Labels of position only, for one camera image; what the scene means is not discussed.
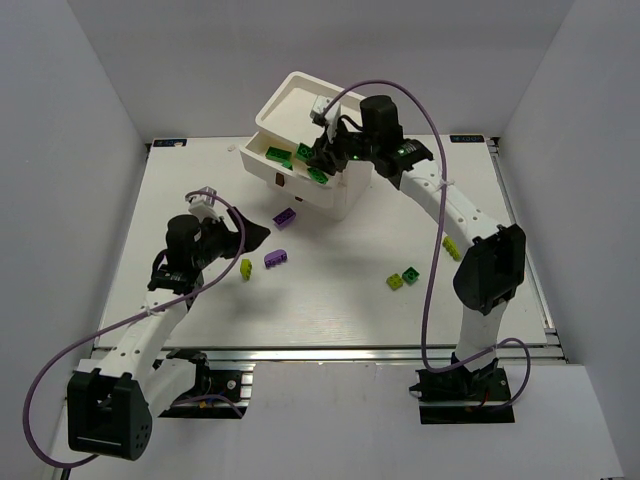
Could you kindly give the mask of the white drawer cabinet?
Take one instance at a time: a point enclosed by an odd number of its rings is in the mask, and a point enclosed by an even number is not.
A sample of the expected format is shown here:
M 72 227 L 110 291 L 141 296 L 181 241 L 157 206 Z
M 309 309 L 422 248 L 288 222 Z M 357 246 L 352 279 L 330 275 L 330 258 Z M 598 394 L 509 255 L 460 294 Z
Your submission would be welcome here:
M 240 148 L 245 170 L 272 190 L 307 204 L 336 220 L 344 219 L 369 187 L 372 165 L 353 160 L 342 166 L 330 161 L 329 137 L 339 120 L 361 122 L 363 97 L 348 93 L 331 101 L 342 88 L 294 71 L 255 117 L 258 131 Z

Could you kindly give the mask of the dark green long lego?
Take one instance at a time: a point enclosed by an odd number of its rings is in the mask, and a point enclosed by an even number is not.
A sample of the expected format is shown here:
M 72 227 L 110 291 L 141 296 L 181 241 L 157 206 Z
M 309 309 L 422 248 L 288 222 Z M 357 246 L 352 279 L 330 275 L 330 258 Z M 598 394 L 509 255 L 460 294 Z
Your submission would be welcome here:
M 290 151 L 280 149 L 274 146 L 269 146 L 265 153 L 265 157 L 269 160 L 286 162 L 291 158 L 292 153 Z

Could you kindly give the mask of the lime long lego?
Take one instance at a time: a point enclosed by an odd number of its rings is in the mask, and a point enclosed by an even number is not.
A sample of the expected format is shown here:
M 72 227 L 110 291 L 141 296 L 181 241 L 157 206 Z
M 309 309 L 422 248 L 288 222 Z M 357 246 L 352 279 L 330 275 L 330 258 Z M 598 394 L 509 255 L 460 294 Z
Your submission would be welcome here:
M 450 236 L 446 236 L 442 240 L 442 246 L 445 251 L 449 254 L 449 256 L 456 262 L 459 262 L 462 258 L 460 251 Z
M 240 263 L 240 274 L 244 281 L 249 281 L 252 275 L 253 265 L 252 262 L 244 258 Z

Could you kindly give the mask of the green square lego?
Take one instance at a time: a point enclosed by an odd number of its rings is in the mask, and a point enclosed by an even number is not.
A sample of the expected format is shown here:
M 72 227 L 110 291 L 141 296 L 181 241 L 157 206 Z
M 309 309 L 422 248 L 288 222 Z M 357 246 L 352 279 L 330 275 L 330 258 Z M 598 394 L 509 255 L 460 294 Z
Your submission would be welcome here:
M 408 285 L 413 285 L 419 279 L 420 273 L 413 267 L 408 267 L 402 273 L 403 281 Z

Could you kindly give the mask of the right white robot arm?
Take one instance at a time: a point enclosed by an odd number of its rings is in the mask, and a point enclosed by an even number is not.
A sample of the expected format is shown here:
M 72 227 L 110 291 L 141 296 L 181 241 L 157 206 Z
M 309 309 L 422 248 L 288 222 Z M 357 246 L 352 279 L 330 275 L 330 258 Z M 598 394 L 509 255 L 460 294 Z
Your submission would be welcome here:
M 352 162 L 370 162 L 381 177 L 442 225 L 462 255 L 453 278 L 463 317 L 452 364 L 469 372 L 492 367 L 506 305 L 524 280 L 524 231 L 492 219 L 446 180 L 433 153 L 404 136 L 390 97 L 367 97 L 359 108 L 362 122 L 355 124 L 339 104 L 316 98 L 310 117 L 324 132 L 312 146 L 308 166 L 335 175 Z

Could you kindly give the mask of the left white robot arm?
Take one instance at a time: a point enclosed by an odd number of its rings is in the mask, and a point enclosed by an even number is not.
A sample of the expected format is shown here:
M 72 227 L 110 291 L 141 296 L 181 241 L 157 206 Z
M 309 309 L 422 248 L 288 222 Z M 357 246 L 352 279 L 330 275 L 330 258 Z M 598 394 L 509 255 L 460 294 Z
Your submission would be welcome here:
M 153 421 L 181 396 L 207 394 L 209 367 L 202 353 L 159 354 L 186 317 L 215 260 L 253 252 L 270 230 L 234 208 L 229 229 L 213 209 L 182 214 L 167 223 L 166 246 L 152 264 L 143 319 L 130 324 L 117 345 L 89 372 L 67 385 L 68 444 L 77 452 L 136 460 L 145 451 Z

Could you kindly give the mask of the purple rectangular lego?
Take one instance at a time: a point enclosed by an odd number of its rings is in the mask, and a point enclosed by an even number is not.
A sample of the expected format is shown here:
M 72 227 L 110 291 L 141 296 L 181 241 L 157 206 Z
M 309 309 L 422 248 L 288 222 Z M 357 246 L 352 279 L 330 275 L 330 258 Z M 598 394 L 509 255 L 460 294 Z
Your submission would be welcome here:
M 278 230 L 283 230 L 296 219 L 296 216 L 296 211 L 288 207 L 273 217 L 273 223 Z

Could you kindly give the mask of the purple rounded lego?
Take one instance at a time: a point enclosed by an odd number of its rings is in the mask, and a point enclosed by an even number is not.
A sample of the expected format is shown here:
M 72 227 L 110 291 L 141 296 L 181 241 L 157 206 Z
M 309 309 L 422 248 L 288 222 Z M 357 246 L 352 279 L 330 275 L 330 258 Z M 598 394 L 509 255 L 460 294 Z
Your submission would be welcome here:
M 288 260 L 288 254 L 284 249 L 277 249 L 264 256 L 264 265 L 267 269 L 276 267 Z

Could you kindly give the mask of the right blue label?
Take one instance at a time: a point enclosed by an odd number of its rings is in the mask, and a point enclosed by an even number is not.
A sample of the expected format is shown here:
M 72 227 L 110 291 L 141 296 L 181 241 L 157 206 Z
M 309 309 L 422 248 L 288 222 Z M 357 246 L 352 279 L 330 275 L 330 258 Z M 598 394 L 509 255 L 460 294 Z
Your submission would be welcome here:
M 452 143 L 484 143 L 483 135 L 477 134 L 451 134 L 449 139 Z

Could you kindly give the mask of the blue label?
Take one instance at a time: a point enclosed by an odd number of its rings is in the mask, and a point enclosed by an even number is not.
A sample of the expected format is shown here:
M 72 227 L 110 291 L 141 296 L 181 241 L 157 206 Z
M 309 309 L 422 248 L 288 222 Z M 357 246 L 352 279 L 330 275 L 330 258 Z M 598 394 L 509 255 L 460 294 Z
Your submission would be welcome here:
M 187 144 L 186 139 L 155 139 L 152 143 L 153 148 L 175 148 L 184 147 Z
M 451 134 L 449 139 L 452 143 L 484 143 L 483 135 L 477 134 Z

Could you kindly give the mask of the left blue label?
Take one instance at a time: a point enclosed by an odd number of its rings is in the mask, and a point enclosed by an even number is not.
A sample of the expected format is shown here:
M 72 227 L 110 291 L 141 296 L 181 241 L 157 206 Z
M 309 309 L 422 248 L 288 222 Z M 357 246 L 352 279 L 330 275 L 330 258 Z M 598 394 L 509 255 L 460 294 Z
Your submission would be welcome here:
M 152 143 L 153 148 L 175 148 L 184 147 L 187 144 L 186 139 L 155 139 Z

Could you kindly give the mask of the lime square lego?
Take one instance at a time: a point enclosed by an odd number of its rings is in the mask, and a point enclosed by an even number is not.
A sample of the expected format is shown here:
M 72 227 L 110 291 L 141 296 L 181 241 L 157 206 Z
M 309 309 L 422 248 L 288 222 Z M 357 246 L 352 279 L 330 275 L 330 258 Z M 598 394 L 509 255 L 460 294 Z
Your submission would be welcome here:
M 395 291 L 404 285 L 404 280 L 399 274 L 394 273 L 386 279 L 386 284 Z

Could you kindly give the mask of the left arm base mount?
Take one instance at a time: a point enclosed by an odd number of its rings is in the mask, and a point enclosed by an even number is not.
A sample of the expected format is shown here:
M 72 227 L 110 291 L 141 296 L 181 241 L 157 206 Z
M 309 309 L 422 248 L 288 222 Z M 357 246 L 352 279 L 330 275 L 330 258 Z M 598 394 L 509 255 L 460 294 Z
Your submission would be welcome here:
M 192 387 L 180 394 L 161 418 L 240 419 L 247 410 L 248 396 L 242 393 L 244 371 L 211 363 L 208 356 L 193 349 L 174 349 L 167 360 L 186 360 L 196 366 Z

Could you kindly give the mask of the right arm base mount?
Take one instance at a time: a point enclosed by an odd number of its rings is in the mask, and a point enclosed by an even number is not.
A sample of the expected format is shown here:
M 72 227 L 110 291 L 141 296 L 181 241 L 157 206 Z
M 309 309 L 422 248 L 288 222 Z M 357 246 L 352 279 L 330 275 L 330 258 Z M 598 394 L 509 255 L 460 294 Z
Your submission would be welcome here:
M 512 424 L 515 422 L 506 372 L 497 361 L 469 372 L 418 370 L 409 393 L 418 400 L 422 425 Z

